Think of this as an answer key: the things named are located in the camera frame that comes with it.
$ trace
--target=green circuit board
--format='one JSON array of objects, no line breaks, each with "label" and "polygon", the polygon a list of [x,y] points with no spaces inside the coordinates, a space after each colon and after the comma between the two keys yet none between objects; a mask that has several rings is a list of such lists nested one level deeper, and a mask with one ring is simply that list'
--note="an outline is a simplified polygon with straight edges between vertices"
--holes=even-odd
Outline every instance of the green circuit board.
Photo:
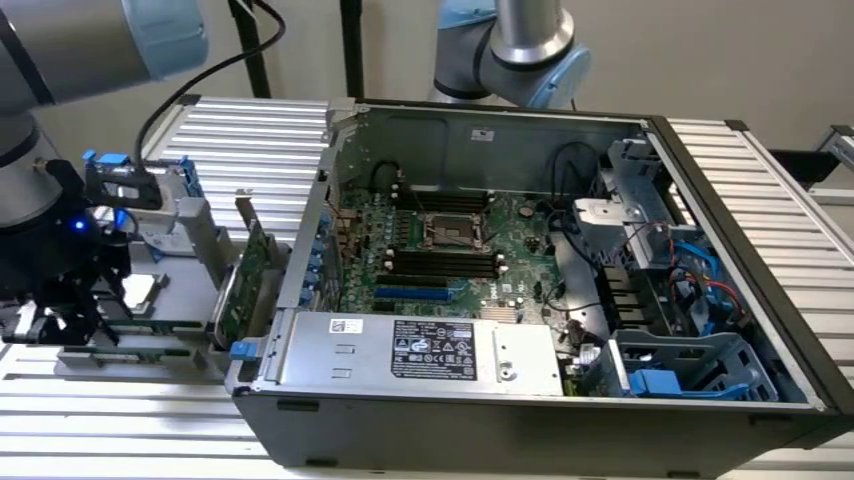
[{"label": "green circuit board", "polygon": [[[427,248],[424,217],[434,213],[443,215],[442,212],[402,210],[391,202],[378,200],[364,190],[346,192],[342,208],[360,212],[360,221],[350,225],[348,235],[362,240],[362,250],[347,252],[344,248],[348,255],[344,260],[340,311],[374,311],[374,290],[379,286],[376,279],[378,275],[386,273],[382,265],[383,255],[387,247],[394,245],[404,251],[472,252],[491,255],[500,252],[508,267],[499,278],[448,277],[450,301],[394,300],[394,313],[463,318],[491,318],[496,314],[512,314],[515,318],[516,312],[520,312],[524,319],[542,321],[542,304],[534,301],[534,286],[539,282],[543,291],[548,291],[559,281],[560,275],[554,255],[546,253],[548,228],[543,214],[536,212],[536,203],[538,200],[527,199],[520,194],[496,193],[488,209],[479,215],[482,239],[486,240],[482,248],[475,250],[471,246],[456,245],[452,242]],[[523,207],[534,212],[528,218],[519,213]],[[531,248],[526,239],[536,239],[539,246]]]}]

